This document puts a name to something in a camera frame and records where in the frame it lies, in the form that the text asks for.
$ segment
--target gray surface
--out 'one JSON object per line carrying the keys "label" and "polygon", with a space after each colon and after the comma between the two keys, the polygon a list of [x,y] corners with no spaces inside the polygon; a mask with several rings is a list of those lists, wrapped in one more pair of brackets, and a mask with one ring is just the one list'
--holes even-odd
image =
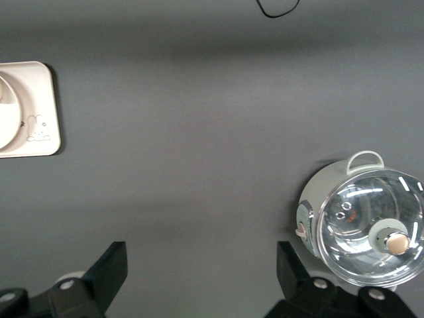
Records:
{"label": "gray surface", "polygon": [[[262,317],[306,181],[375,150],[424,179],[422,1],[0,2],[0,61],[56,72],[63,147],[0,160],[2,287],[126,240],[110,317]],[[398,289],[419,316],[424,276]]]}

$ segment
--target white round object behind gripper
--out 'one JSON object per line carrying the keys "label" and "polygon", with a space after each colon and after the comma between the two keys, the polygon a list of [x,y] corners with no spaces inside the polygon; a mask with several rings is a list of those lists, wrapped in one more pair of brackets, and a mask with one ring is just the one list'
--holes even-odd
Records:
{"label": "white round object behind gripper", "polygon": [[0,76],[0,149],[7,146],[21,127],[21,106],[13,88]]}

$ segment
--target white tray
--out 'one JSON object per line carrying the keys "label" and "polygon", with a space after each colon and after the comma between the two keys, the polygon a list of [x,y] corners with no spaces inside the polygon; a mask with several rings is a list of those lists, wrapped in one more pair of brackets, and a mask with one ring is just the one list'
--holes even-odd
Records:
{"label": "white tray", "polygon": [[0,64],[0,83],[3,87],[0,117],[7,122],[0,127],[3,136],[0,137],[3,140],[0,158],[48,156],[58,151],[60,132],[50,70],[40,62]]}

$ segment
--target black metal bracket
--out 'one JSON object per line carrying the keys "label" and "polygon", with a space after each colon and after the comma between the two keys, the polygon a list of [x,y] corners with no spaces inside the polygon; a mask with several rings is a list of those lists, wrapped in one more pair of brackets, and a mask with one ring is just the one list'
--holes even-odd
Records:
{"label": "black metal bracket", "polygon": [[277,247],[277,277],[285,300],[266,318],[416,318],[391,290],[366,286],[357,296],[320,277],[310,277],[289,242]]}
{"label": "black metal bracket", "polygon": [[81,278],[32,298],[22,288],[1,290],[0,318],[104,318],[127,274],[125,242],[114,242]]}

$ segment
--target screw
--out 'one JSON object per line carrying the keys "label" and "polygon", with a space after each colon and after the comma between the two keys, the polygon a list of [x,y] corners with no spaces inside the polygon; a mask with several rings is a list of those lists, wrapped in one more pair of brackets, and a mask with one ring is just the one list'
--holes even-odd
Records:
{"label": "screw", "polygon": [[67,282],[61,283],[59,288],[61,290],[68,290],[70,289],[73,285],[75,284],[75,282],[73,280],[68,280]]}
{"label": "screw", "polygon": [[313,284],[315,285],[315,287],[321,288],[322,290],[325,290],[327,287],[329,287],[327,282],[321,278],[316,278],[313,281]]}
{"label": "screw", "polygon": [[6,293],[5,295],[0,297],[0,303],[5,303],[6,301],[12,300],[15,297],[15,293]]}
{"label": "screw", "polygon": [[381,290],[376,290],[375,288],[370,289],[368,295],[377,300],[385,300],[386,298]]}

